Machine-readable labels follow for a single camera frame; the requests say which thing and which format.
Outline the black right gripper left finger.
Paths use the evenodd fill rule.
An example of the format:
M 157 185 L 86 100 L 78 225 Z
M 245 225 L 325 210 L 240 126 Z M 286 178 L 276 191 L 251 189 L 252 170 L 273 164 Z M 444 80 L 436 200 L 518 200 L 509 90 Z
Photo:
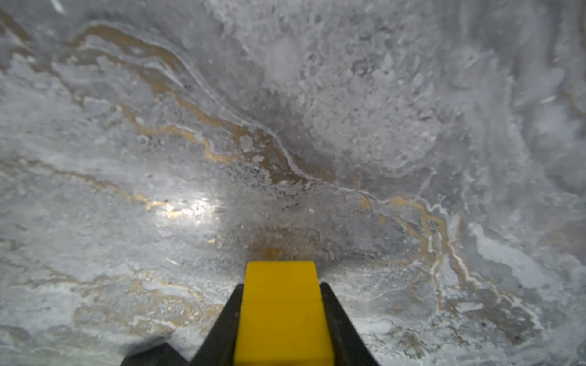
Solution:
M 243 295 L 244 285 L 239 284 L 233 290 L 198 352 L 189 362 L 190 365 L 234 365 Z

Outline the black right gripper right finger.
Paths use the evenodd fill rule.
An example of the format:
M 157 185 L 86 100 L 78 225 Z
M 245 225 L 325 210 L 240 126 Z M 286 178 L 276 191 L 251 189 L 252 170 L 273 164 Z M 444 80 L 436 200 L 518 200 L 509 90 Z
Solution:
M 335 366 L 379 366 L 328 283 L 320 291 L 334 349 Z

